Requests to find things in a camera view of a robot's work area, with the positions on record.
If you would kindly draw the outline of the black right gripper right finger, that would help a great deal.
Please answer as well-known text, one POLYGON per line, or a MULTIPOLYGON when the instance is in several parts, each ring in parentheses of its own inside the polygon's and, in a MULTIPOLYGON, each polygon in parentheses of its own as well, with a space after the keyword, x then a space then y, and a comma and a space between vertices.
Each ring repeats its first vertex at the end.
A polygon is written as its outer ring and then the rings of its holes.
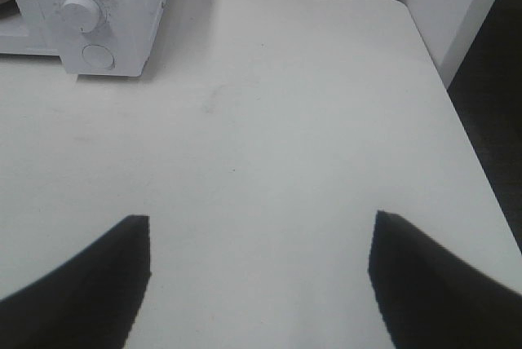
POLYGON ((521 346, 520 294, 398 214, 376 214, 368 274, 397 348, 521 346))

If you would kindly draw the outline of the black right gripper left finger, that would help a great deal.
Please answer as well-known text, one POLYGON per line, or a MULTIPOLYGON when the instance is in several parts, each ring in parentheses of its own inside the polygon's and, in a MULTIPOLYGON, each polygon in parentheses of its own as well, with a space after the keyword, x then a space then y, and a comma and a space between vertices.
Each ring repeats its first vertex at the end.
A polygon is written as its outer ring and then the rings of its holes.
POLYGON ((150 226, 130 215, 1 301, 3 348, 123 348, 144 300, 150 226))

